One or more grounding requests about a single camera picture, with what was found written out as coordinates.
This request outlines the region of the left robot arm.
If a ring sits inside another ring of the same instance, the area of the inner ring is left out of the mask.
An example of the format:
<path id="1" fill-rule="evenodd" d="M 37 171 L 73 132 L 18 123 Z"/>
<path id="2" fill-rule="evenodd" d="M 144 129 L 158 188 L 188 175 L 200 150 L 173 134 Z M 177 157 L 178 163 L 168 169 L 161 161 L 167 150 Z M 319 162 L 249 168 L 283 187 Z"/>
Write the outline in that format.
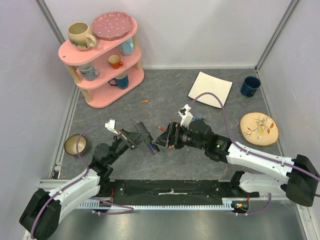
<path id="1" fill-rule="evenodd" d="M 136 149 L 142 142 L 152 141 L 148 130 L 140 122 L 135 132 L 121 129 L 112 145 L 100 143 L 95 147 L 92 161 L 74 179 L 50 191 L 39 188 L 29 200 L 19 223 L 33 240 L 47 240 L 61 221 L 87 199 L 106 196 L 110 191 L 108 181 L 111 165 L 127 150 Z"/>

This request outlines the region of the black remote control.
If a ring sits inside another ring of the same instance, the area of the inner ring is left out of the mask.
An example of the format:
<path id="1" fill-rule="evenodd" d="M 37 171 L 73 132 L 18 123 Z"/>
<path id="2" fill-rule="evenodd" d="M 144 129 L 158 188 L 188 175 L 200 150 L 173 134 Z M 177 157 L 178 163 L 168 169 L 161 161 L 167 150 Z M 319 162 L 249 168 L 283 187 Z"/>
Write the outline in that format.
<path id="1" fill-rule="evenodd" d="M 157 145 L 153 144 L 154 139 L 152 138 L 151 133 L 148 131 L 144 123 L 140 121 L 134 127 L 137 130 L 137 132 L 144 137 L 143 142 L 145 143 L 151 154 L 157 154 L 160 151 L 160 149 Z"/>

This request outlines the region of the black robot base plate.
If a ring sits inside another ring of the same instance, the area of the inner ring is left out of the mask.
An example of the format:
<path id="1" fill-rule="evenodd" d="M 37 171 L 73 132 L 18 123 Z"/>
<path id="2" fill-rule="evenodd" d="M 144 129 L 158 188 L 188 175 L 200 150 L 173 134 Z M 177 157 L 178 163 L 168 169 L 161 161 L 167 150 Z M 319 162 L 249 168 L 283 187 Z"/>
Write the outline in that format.
<path id="1" fill-rule="evenodd" d="M 235 183 L 219 180 L 111 180 L 98 197 L 112 197 L 118 205 L 200 205 L 222 203 L 223 198 L 258 198 Z"/>

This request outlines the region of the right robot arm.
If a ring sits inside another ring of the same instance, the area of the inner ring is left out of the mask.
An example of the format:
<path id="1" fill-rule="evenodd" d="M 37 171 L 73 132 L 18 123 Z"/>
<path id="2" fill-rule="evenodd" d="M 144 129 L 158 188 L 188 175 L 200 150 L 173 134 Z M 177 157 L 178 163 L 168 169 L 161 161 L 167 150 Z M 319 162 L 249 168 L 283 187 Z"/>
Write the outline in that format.
<path id="1" fill-rule="evenodd" d="M 258 171 L 258 175 L 236 172 L 229 184 L 235 197 L 244 193 L 268 193 L 285 196 L 292 202 L 311 207 L 314 203 L 320 175 L 304 155 L 283 157 L 252 149 L 229 138 L 215 134 L 202 120 L 189 126 L 170 122 L 153 144 L 163 148 L 197 148 L 215 162 L 240 165 Z"/>

